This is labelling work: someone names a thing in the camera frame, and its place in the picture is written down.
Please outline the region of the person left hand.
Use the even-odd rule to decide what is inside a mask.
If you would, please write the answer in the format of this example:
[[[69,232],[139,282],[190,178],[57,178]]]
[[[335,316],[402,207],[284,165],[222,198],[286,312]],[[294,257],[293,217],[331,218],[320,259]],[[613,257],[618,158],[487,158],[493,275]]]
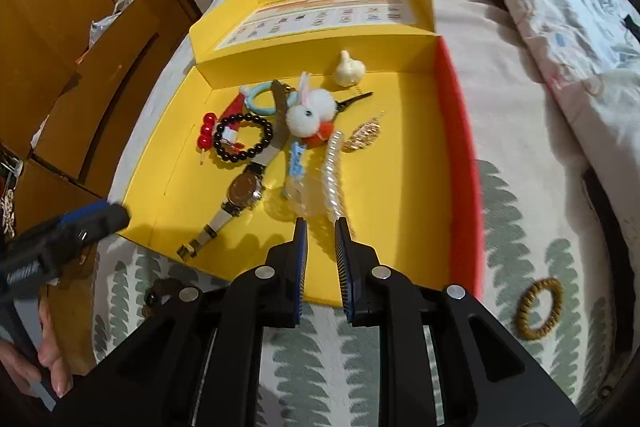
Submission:
[[[38,312],[42,335],[38,349],[38,360],[50,372],[51,386],[55,394],[62,398],[73,387],[73,378],[58,345],[46,297],[40,298]],[[1,364],[20,392],[23,392],[24,395],[35,396],[32,391],[32,383],[41,381],[39,369],[27,361],[12,343],[8,343],[6,340],[1,341]]]

